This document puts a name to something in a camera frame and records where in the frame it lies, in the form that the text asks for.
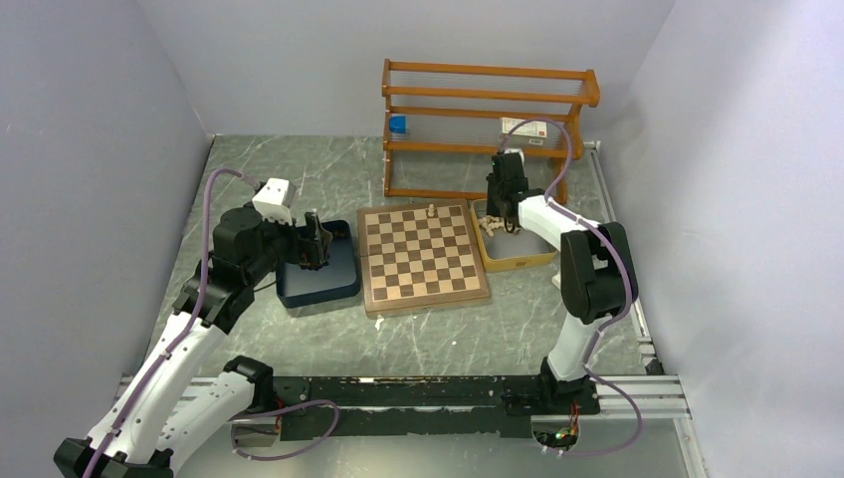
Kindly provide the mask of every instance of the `wooden chessboard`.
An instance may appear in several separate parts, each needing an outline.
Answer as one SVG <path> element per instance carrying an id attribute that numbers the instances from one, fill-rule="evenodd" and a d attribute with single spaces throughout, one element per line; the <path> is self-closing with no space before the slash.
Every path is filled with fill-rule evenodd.
<path id="1" fill-rule="evenodd" d="M 365 207 L 357 224 L 366 312 L 490 297 L 465 200 Z"/>

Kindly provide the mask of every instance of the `marble table surface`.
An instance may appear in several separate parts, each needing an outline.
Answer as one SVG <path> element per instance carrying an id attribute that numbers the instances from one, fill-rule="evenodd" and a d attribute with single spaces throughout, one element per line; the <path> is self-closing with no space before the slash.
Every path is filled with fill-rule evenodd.
<path id="1" fill-rule="evenodd" d="M 394 161 L 394 187 L 486 190 L 490 163 L 485 155 L 404 152 L 396 154 Z M 305 211 L 316 209 L 323 221 L 342 219 L 353 231 L 360 207 L 427 202 L 384 197 L 380 137 L 217 136 L 184 230 L 153 344 L 181 285 L 195 270 L 201 247 L 202 189 L 210 171 L 220 166 L 262 180 L 288 179 L 299 189 L 292 209 L 300 221 Z M 545 187 L 552 180 L 545 159 L 529 159 L 526 174 L 531 186 Z M 566 177 L 568 207 L 605 221 L 588 160 L 576 161 Z M 213 189 L 212 228 L 224 211 L 242 205 L 252 195 L 240 180 L 220 176 Z M 269 287 L 256 293 L 255 303 L 199 374 L 215 376 L 237 355 L 261 360 L 279 375 L 533 374 L 556 343 L 565 317 L 560 294 L 550 280 L 557 267 L 554 261 L 532 269 L 488 273 L 489 302 L 386 316 L 378 328 L 363 311 L 362 293 L 287 310 L 276 297 L 275 287 Z M 263 284 L 273 279 L 268 277 Z M 593 369 L 603 374 L 643 374 L 637 346 L 633 320 L 628 317 L 607 331 L 592 358 Z"/>

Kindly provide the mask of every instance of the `yellow tray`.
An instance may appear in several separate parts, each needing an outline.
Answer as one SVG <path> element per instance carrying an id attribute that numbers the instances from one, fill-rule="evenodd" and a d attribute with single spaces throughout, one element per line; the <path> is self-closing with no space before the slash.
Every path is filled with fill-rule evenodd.
<path id="1" fill-rule="evenodd" d="M 490 240 L 490 236 L 481 230 L 481 224 L 478 220 L 479 211 L 483 211 L 486 215 L 487 200 L 479 199 L 472 201 L 469 210 L 470 215 L 472 216 L 472 226 L 475 229 L 475 235 L 478 237 L 478 248 L 481 250 L 481 261 L 484 263 L 484 268 L 488 272 L 511 271 L 513 269 L 524 269 L 525 267 L 544 266 L 545 264 L 550 264 L 551 261 L 553 261 L 554 256 L 556 256 L 556 251 L 550 245 L 542 241 L 539 236 L 536 236 L 532 232 L 523 230 L 520 233 L 520 236 L 524 234 L 524 240 L 540 242 L 547 248 L 548 252 L 530 255 L 515 255 L 501 259 L 491 258 L 490 254 L 487 252 L 487 243 Z"/>

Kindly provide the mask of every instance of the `dark blue tray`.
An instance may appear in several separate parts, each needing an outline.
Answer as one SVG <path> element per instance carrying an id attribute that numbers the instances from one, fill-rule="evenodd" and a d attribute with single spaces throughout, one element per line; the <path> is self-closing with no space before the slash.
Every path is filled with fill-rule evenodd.
<path id="1" fill-rule="evenodd" d="M 322 227 L 335 233 L 326 265 L 309 271 L 282 264 L 276 270 L 276 294 L 288 309 L 353 297 L 360 292 L 360 266 L 354 254 L 351 227 L 345 221 L 324 222 Z"/>

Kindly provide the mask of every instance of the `white wall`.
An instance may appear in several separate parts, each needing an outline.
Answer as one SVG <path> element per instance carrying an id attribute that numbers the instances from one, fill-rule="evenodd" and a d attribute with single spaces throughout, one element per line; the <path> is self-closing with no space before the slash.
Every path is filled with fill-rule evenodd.
<path id="1" fill-rule="evenodd" d="M 674 0 L 140 0 L 210 131 L 383 132 L 396 61 L 594 69 L 617 112 Z"/>
<path id="2" fill-rule="evenodd" d="M 133 1 L 0 32 L 0 475 L 52 477 L 146 350 L 209 139 Z"/>
<path id="3" fill-rule="evenodd" d="M 713 476 L 844 470 L 844 4 L 682 0 L 603 137 Z"/>

